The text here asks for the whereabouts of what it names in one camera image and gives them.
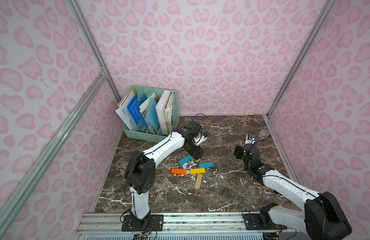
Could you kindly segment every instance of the blue wooden block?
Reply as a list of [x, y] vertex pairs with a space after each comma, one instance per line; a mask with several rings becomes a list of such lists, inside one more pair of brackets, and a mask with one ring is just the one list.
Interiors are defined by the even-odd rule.
[[213, 162], [200, 163], [198, 167], [199, 168], [209, 168], [209, 167], [214, 167], [214, 164]]
[[180, 161], [178, 161], [178, 163], [180, 164], [180, 165], [184, 165], [185, 163], [187, 163], [187, 162], [189, 162], [190, 160], [192, 160], [192, 156], [186, 156], [186, 157], [184, 157], [183, 159], [181, 159]]

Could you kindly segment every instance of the green plastic basket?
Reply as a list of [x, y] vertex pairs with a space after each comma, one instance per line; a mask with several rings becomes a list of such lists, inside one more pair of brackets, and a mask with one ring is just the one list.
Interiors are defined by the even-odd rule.
[[[161, 88], [149, 88], [149, 87], [142, 87], [142, 86], [131, 86], [129, 91], [130, 92], [134, 88], [136, 93], [138, 93], [138, 99], [140, 100], [142, 96], [145, 94], [146, 97], [150, 97], [153, 92], [156, 93], [156, 95], [160, 98], [163, 92], [166, 89]], [[180, 117], [178, 115], [178, 100], [177, 100], [177, 91], [169, 90], [174, 94], [173, 99], [173, 113], [172, 113], [172, 127], [177, 127], [178, 121], [180, 120]], [[133, 138], [133, 139], [139, 139], [149, 142], [161, 142], [164, 140], [167, 136], [162, 134], [161, 129], [159, 129], [157, 134], [153, 134], [145, 127], [145, 125], [140, 121], [137, 125], [136, 129], [134, 131], [131, 131], [127, 126], [124, 128], [124, 132], [127, 137]]]

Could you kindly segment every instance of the wooden block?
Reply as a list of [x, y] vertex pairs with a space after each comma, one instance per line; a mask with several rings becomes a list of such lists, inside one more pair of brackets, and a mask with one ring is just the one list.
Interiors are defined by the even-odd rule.
[[198, 165], [200, 168], [209, 168], [209, 167], [214, 167], [214, 164], [213, 164], [213, 162], [206, 162], [206, 163], [200, 163], [199, 165]]
[[192, 160], [192, 156], [188, 155], [184, 157], [183, 159], [179, 160], [178, 163], [182, 166], [185, 163], [189, 162], [190, 160]]
[[190, 174], [199, 174], [199, 173], [205, 173], [205, 168], [195, 168], [190, 170]]
[[172, 168], [172, 174], [179, 174], [179, 175], [186, 174], [186, 169]]
[[202, 174], [199, 173], [199, 174], [197, 174], [196, 184], [194, 185], [194, 187], [196, 189], [200, 189], [200, 187], [201, 187], [201, 181], [202, 181]]

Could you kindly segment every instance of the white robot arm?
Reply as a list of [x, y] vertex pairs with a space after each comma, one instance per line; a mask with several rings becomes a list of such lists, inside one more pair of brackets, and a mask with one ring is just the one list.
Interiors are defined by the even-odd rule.
[[200, 159], [204, 153], [199, 146], [207, 140], [207, 132], [192, 120], [186, 127], [176, 127], [173, 132], [155, 146], [143, 152], [135, 150], [130, 156], [125, 171], [132, 196], [131, 217], [135, 223], [147, 226], [150, 222], [148, 205], [149, 190], [155, 181], [155, 169], [175, 150], [184, 147], [194, 159]]
[[336, 197], [328, 192], [318, 193], [262, 164], [254, 136], [246, 136], [245, 145], [236, 146], [234, 155], [242, 159], [247, 173], [296, 204], [301, 211], [269, 204], [260, 210], [261, 225], [285, 225], [309, 235], [312, 240], [341, 240], [352, 228]]

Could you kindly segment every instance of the marble surface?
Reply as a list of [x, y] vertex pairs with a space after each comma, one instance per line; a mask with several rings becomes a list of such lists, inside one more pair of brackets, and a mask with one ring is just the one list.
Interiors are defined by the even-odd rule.
[[[180, 117], [179, 126], [186, 126], [192, 117]], [[196, 120], [208, 129], [204, 116]], [[284, 207], [298, 207], [284, 196], [274, 194], [254, 180], [243, 170], [243, 162], [233, 155], [236, 144], [245, 143], [246, 134], [255, 134], [267, 129], [262, 116], [209, 116], [211, 127], [207, 141], [201, 144], [205, 153], [198, 163], [213, 162], [214, 168], [206, 169], [201, 189], [195, 189], [192, 175], [173, 175], [172, 168], [182, 168], [178, 161], [188, 153], [184, 149], [174, 151], [156, 169], [156, 181], [149, 191], [149, 207], [152, 212], [208, 212], [208, 211], [257, 211], [271, 202]], [[131, 198], [124, 194], [124, 171], [130, 153], [143, 151], [156, 143], [129, 139], [124, 134], [118, 145], [106, 182], [97, 203], [95, 213], [125, 212], [131, 207]], [[271, 136], [259, 142], [258, 148], [263, 163], [288, 177]], [[189, 162], [187, 168], [198, 168], [198, 163]]]

